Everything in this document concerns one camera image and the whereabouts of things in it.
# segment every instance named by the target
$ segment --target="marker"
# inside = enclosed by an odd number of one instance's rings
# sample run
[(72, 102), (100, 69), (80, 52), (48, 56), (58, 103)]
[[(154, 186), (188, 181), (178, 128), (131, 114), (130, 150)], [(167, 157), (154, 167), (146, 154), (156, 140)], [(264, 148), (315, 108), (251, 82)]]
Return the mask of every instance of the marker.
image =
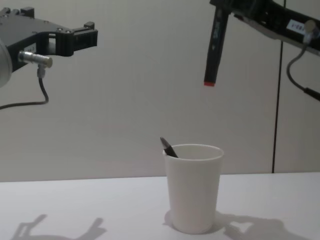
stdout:
[(167, 140), (165, 140), (163, 137), (160, 137), (161, 139), (161, 143), (163, 145), (163, 149), (165, 151), (165, 153), (170, 156), (170, 157), (174, 157), (174, 158), (178, 158), (177, 154), (175, 153), (174, 149), (172, 148), (172, 146), (167, 142)]

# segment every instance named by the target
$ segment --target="black cable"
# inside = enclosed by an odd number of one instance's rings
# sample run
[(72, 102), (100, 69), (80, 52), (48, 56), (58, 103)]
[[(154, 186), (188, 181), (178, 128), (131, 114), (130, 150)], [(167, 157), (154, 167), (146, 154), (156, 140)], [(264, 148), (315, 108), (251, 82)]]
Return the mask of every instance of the black cable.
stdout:
[(300, 84), (298, 84), (298, 83), (293, 79), (293, 77), (291, 76), (290, 71), (291, 71), (291, 66), (292, 66), (296, 61), (298, 61), (298, 60), (305, 54), (305, 52), (306, 52), (306, 50), (307, 50), (307, 47), (308, 47), (308, 45), (307, 45), (307, 44), (304, 44), (301, 52), (299, 53), (299, 55), (296, 56), (294, 59), (292, 59), (292, 60), (289, 62), (288, 66), (286, 67), (286, 74), (287, 74), (289, 80), (290, 80), (298, 89), (300, 89), (300, 90), (302, 90), (302, 91), (305, 91), (305, 88), (304, 88), (303, 86), (301, 86)]
[(7, 104), (7, 105), (3, 105), (0, 106), (0, 110), (2, 109), (8, 109), (8, 108), (13, 108), (13, 107), (21, 107), (21, 106), (34, 106), (34, 105), (44, 105), (47, 104), (49, 102), (49, 96), (46, 92), (44, 83), (43, 83), (43, 79), (42, 78), (38, 78), (39, 79), (39, 85), (40, 85), (40, 89), (43, 93), (44, 96), (44, 101), (30, 101), (30, 102), (18, 102), (18, 103), (11, 103), (11, 104)]

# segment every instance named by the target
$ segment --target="label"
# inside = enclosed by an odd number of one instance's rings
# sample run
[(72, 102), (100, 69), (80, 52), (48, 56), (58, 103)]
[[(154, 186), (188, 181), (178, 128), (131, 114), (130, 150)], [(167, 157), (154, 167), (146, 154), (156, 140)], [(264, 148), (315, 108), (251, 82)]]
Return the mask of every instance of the label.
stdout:
[(37, 52), (37, 44), (34, 43), (34, 44), (31, 44), (30, 46), (27, 46), (26, 48), (24, 48), (24, 51), (35, 54)]
[(286, 27), (287, 29), (294, 31), (298, 34), (302, 34), (305, 35), (306, 31), (305, 31), (305, 24), (295, 21), (295, 20), (290, 20), (288, 26)]

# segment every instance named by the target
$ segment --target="white table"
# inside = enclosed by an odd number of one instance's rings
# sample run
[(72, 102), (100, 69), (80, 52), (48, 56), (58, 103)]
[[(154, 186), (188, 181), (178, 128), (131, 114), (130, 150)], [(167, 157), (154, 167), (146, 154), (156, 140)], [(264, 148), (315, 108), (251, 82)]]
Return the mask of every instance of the white table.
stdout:
[(0, 239), (320, 240), (319, 184), (320, 173), (223, 175), (215, 228), (187, 235), (167, 225), (165, 177), (0, 183)]

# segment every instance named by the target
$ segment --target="paper cup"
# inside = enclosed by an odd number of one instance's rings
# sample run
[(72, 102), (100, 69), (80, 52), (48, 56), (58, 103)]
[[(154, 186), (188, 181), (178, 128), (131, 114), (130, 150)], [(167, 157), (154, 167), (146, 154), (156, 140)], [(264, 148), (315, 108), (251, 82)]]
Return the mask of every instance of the paper cup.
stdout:
[(186, 234), (204, 233), (214, 224), (224, 152), (200, 144), (172, 147), (179, 158), (163, 151), (172, 223)]

